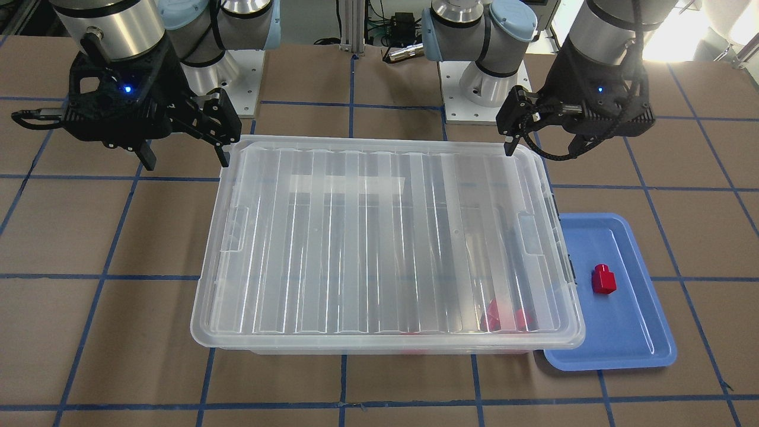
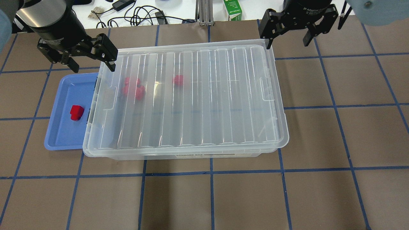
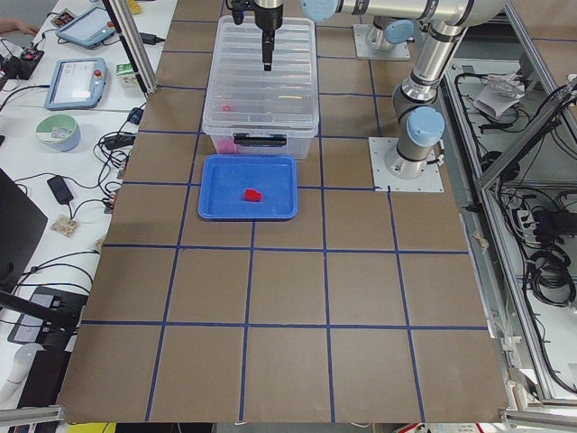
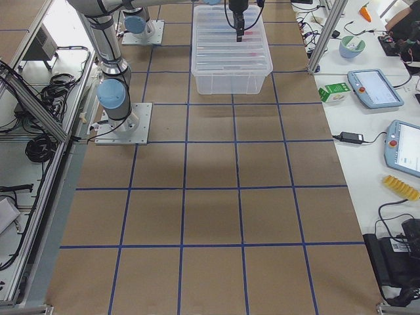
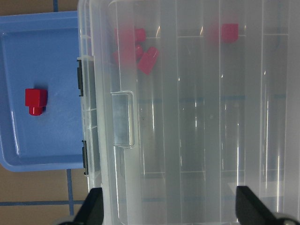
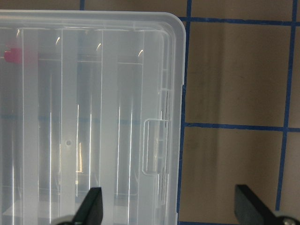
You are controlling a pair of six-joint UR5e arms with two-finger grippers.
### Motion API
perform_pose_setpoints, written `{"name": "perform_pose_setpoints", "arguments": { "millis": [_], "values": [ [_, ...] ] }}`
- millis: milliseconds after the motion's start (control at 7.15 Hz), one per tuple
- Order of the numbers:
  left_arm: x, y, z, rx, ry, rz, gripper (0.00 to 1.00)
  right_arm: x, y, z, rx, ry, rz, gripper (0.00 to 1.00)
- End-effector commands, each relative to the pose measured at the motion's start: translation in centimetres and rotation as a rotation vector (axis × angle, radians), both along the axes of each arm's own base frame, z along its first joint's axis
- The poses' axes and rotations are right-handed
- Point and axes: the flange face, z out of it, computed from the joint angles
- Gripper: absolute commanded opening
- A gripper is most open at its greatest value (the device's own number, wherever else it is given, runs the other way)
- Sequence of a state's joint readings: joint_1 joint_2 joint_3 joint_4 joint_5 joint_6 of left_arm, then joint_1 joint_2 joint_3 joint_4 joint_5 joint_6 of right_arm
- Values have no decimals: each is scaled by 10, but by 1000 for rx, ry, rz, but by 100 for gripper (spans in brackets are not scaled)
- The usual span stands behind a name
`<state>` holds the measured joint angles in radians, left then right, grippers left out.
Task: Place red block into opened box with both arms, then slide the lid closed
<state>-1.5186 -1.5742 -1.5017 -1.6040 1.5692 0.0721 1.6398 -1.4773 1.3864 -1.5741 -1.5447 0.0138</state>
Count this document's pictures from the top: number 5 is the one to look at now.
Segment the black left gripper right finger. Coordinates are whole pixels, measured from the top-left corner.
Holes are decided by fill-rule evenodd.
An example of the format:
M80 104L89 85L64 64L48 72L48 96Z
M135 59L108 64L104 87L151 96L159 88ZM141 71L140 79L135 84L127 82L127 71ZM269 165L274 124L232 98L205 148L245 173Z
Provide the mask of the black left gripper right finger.
M281 224L248 186L236 187L235 213L241 225Z

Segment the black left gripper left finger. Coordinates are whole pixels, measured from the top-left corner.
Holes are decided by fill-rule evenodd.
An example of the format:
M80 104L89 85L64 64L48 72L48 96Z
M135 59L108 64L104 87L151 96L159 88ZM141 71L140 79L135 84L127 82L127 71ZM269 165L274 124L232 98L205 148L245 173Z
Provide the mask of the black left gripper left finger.
M104 220L103 191L92 188L75 216L74 223L102 223Z

